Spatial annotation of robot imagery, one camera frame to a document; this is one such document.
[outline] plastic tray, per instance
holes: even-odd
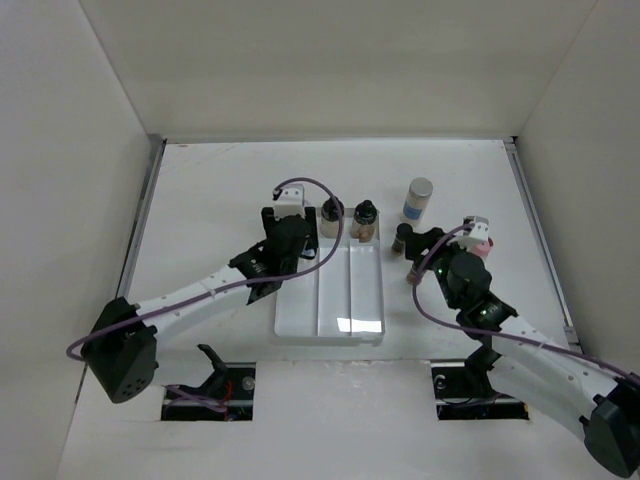
[[[276,300],[275,333],[294,343],[379,343],[385,332],[380,234],[365,243],[351,238],[353,209],[347,209],[345,233],[333,258],[321,269],[285,282]],[[335,243],[320,234],[314,260],[301,260],[306,270],[325,258]]]

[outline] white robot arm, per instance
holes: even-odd
[[[571,431],[610,472],[629,478],[640,466],[640,377],[567,351],[538,332],[515,309],[489,290],[491,274],[482,259],[467,252],[488,239],[488,221],[468,217],[470,230],[446,243],[435,228],[405,238],[405,257],[414,271],[433,270],[447,305],[459,310],[458,325],[482,346],[465,361],[468,376],[484,390],[517,398]]]
[[[171,309],[166,313],[153,316],[142,323],[156,330],[156,360],[150,385],[202,385],[212,374],[210,368],[194,368],[194,364],[185,361],[171,361],[165,353],[167,345],[174,337],[189,330],[195,325],[210,320],[213,316],[232,311],[249,304],[251,290],[238,287],[216,293],[216,290],[235,282],[242,282],[246,277],[236,268],[224,266],[199,282],[181,288],[173,293],[163,295],[138,304],[136,313],[145,315],[151,312],[176,305],[191,298],[203,296],[202,300],[184,307]]]

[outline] wire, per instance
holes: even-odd
[[[183,397],[182,395],[182,390],[180,390],[180,396],[177,398],[174,398],[173,400],[171,400],[169,403],[167,403],[164,408],[171,408],[173,407],[175,404],[180,403],[182,400],[186,400],[185,397]],[[211,401],[211,397],[206,397],[204,395],[194,395],[196,398],[199,398],[202,401]]]
[[[412,294],[413,294],[413,303],[415,304],[416,308],[418,309],[418,312],[420,312],[420,314],[423,317],[427,318],[428,320],[431,320],[432,322],[440,325],[441,327],[451,328],[453,330],[459,330],[459,331],[465,332],[467,334],[471,334],[471,335],[488,335],[488,336],[491,336],[491,337],[506,338],[507,340],[513,340],[515,342],[526,343],[527,345],[533,345],[534,347],[539,347],[539,348],[542,348],[544,350],[548,350],[550,352],[558,353],[560,355],[566,355],[568,357],[578,358],[580,360],[584,360],[586,362],[593,363],[593,364],[599,366],[602,369],[609,370],[609,371],[615,373],[616,375],[624,378],[628,382],[632,383],[637,388],[640,388],[640,377],[636,377],[633,374],[627,373],[624,370],[622,370],[621,368],[618,368],[615,365],[607,363],[607,362],[605,362],[603,360],[600,360],[600,359],[598,359],[596,357],[592,357],[591,355],[586,355],[584,353],[574,352],[573,350],[567,350],[566,348],[556,347],[555,345],[549,345],[547,343],[538,342],[536,340],[531,340],[530,338],[521,337],[521,336],[518,336],[518,335],[511,335],[511,334],[508,334],[508,333],[494,332],[494,331],[491,331],[491,330],[484,330],[484,329],[480,329],[480,328],[463,327],[463,326],[460,326],[460,325],[454,325],[452,323],[440,320],[440,319],[434,317],[433,315],[429,314],[428,312],[426,312],[424,310],[424,308],[422,307],[422,305],[420,304],[420,300],[418,299],[418,285],[420,284],[419,279],[424,274],[424,270],[425,270],[426,265],[428,265],[429,261],[433,258],[433,256],[436,254],[436,252],[449,239],[453,238],[456,233],[458,233],[458,232],[460,232],[462,230],[471,229],[471,228],[473,228],[473,224],[472,223],[468,223],[466,225],[460,225],[459,227],[456,227],[453,230],[450,230],[440,240],[438,240],[436,242],[436,244],[433,246],[433,248],[431,248],[429,250],[429,252],[425,255],[425,257],[422,259],[422,262],[420,262],[420,265],[418,266],[418,268],[416,270],[416,276],[418,277],[418,281],[416,281],[414,283],[414,285],[413,285]]]
[[[491,405],[491,404],[495,403],[495,401],[497,399],[499,399],[501,396],[502,396],[501,393],[496,393],[495,395],[492,395],[490,397],[477,400],[475,402],[472,402],[471,401],[472,399],[470,398],[469,400],[466,400],[464,402],[459,402],[459,403],[445,402],[445,403],[451,405],[453,408],[481,407],[483,405]]]
[[[216,413],[226,413],[226,411],[227,411],[227,406],[226,405],[222,405],[222,402],[220,402],[218,400],[213,400],[213,401],[217,401],[218,402],[218,405],[214,405],[212,403],[212,399],[208,399],[208,401],[207,401],[203,397],[201,397],[200,395],[191,395],[190,393],[187,393],[184,390],[180,390],[175,385],[165,385],[164,388],[166,388],[170,392],[175,393],[180,398],[183,398],[183,399],[186,399],[186,400],[191,400],[192,402],[196,402],[196,403],[202,405],[203,407],[208,408],[209,410],[213,410]],[[172,402],[169,403],[169,405],[167,405],[167,407],[169,407],[176,400],[179,400],[179,399],[173,400]]]
[[[296,272],[296,273],[291,273],[288,275],[278,275],[278,276],[271,276],[271,277],[260,277],[260,278],[250,278],[247,280],[242,280],[239,282],[234,282],[234,283],[230,283],[227,285],[223,285],[222,287],[218,287],[216,289],[214,289],[212,292],[205,292],[205,293],[201,293],[200,295],[196,295],[195,297],[191,297],[188,298],[186,300],[183,300],[181,302],[178,303],[174,303],[173,305],[167,305],[165,307],[159,308],[157,310],[154,310],[152,312],[147,312],[145,314],[142,314],[140,316],[137,317],[133,317],[130,318],[128,320],[124,320],[120,323],[116,323],[114,325],[110,325],[108,327],[102,328],[100,330],[97,330],[95,332],[90,333],[89,335],[86,335],[82,338],[79,338],[78,340],[76,340],[75,342],[73,342],[71,345],[69,345],[67,347],[67,357],[73,359],[73,360],[77,360],[79,362],[83,362],[84,359],[78,355],[77,353],[74,352],[74,350],[82,345],[84,345],[87,342],[90,342],[92,340],[96,340],[98,338],[104,337],[105,335],[108,335],[112,332],[118,331],[120,329],[129,327],[131,325],[134,325],[138,322],[142,322],[144,320],[148,320],[149,318],[153,318],[156,317],[158,315],[162,315],[164,313],[167,312],[172,312],[173,310],[177,310],[178,308],[183,308],[189,305],[193,305],[194,303],[200,302],[202,300],[205,300],[209,297],[211,297],[212,295],[218,294],[218,293],[222,293],[222,292],[226,292],[227,290],[230,290],[232,288],[236,288],[236,287],[242,287],[242,286],[249,286],[249,285],[255,285],[258,283],[269,283],[269,282],[282,282],[282,281],[286,281],[286,280],[292,280],[294,278],[299,278],[302,277],[304,275],[307,275],[309,273],[313,273],[316,270],[318,270],[319,268],[321,268],[322,266],[324,266],[329,260],[331,260],[331,257],[333,257],[333,254],[336,253],[336,250],[338,249],[338,246],[340,245],[340,240],[342,238],[342,232],[344,230],[344,219],[343,219],[343,215],[342,215],[342,210],[340,208],[340,202],[338,201],[338,198],[333,194],[333,192],[331,190],[329,190],[329,188],[324,185],[323,183],[314,180],[313,178],[308,178],[308,177],[294,177],[294,178],[290,178],[289,180],[285,180],[284,182],[281,182],[280,184],[278,184],[274,191],[278,191],[281,190],[282,187],[284,187],[285,185],[288,185],[290,183],[296,183],[296,182],[306,182],[306,183],[310,183],[312,185],[315,185],[316,187],[319,187],[320,189],[324,190],[325,193],[327,195],[329,195],[329,198],[331,199],[331,201],[334,203],[334,205],[336,206],[336,211],[338,214],[338,235],[336,237],[336,241],[333,244],[333,247],[331,248],[331,250],[329,251],[329,253],[327,254],[327,256],[322,259],[320,262],[318,262],[317,264],[313,265],[312,267],[303,270],[301,272]]]

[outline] white enclosure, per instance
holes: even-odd
[[[460,425],[437,420],[431,372],[423,360],[466,358],[478,343],[416,315],[411,287],[405,280],[409,262],[390,252],[408,179],[417,172],[428,173],[435,186],[422,228],[451,228],[469,209],[485,214],[496,239],[487,259],[494,276],[492,291],[527,318],[532,329],[567,345],[562,308],[545,271],[508,150],[500,140],[455,139],[167,146],[133,268],[127,295],[131,302],[143,305],[145,299],[160,297],[194,278],[207,278],[254,239],[262,238],[258,212],[272,186],[305,172],[313,178],[327,178],[328,186],[346,205],[367,196],[380,211],[384,338],[376,344],[354,345],[335,339],[313,344],[307,339],[276,337],[274,323],[277,327],[278,305],[286,286],[277,296],[220,313],[166,345],[156,357],[161,367],[154,383],[161,371],[177,372],[173,378],[185,379],[185,383],[189,383],[187,377],[207,378],[211,366],[194,348],[198,343],[212,346],[227,362],[257,361],[253,421],[231,426],[224,422],[160,422],[162,388],[149,387],[130,402],[113,405],[89,372],[58,478],[82,479],[93,472],[107,479],[127,474],[132,478],[157,478],[163,473],[172,477],[178,472],[200,478],[212,469],[221,478],[248,478],[249,468],[243,461],[247,450],[251,469],[261,471],[274,464],[280,476],[291,479],[341,478],[342,472],[355,478],[421,479],[429,474],[444,480],[466,478],[478,469],[483,472],[480,478],[505,480],[511,478],[506,472],[514,469],[521,471],[518,478],[523,480],[566,478],[569,473],[581,480],[611,478],[579,441],[539,412],[532,411],[530,421],[485,422],[484,427],[478,425],[483,422]],[[319,205],[323,195],[309,186],[305,199]],[[339,269],[340,260],[334,258],[323,267],[318,280],[325,268],[329,275]],[[313,282],[313,275],[304,279]],[[335,283],[336,290],[348,291],[344,283]],[[342,292],[334,292],[333,301],[317,301],[319,313],[325,306],[334,309],[326,322],[318,321],[328,335],[335,335],[344,321],[362,322],[364,318],[357,308],[345,313],[338,293]],[[453,321],[454,314],[433,275],[425,276],[419,295],[430,313]],[[306,306],[289,304],[297,307],[299,317]],[[323,386],[325,381],[331,385],[332,378],[333,386]],[[406,383],[406,388],[393,392],[398,382]],[[484,437],[486,444],[479,441]],[[450,456],[440,454],[441,449],[464,454],[452,462]],[[198,451],[206,455],[193,461]],[[338,451],[348,454],[341,459]],[[510,458],[480,462],[479,466],[477,458],[492,456],[490,451],[496,456],[509,452]],[[164,452],[161,461],[153,461],[154,452]],[[295,461],[290,452],[295,452]],[[372,452],[382,457],[378,460],[386,464],[383,471],[388,473],[381,474],[377,462],[359,460]],[[407,458],[417,452],[422,452],[419,461]],[[325,467],[318,468],[319,463]]]
[[[517,136],[584,346],[640,370],[639,25],[635,0],[0,2],[0,477],[55,477],[64,348],[116,292],[151,134]]]

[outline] metal can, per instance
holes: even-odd
[[[433,184],[424,177],[414,178],[409,185],[407,197],[402,207],[402,219],[412,227],[417,227],[427,208]]]

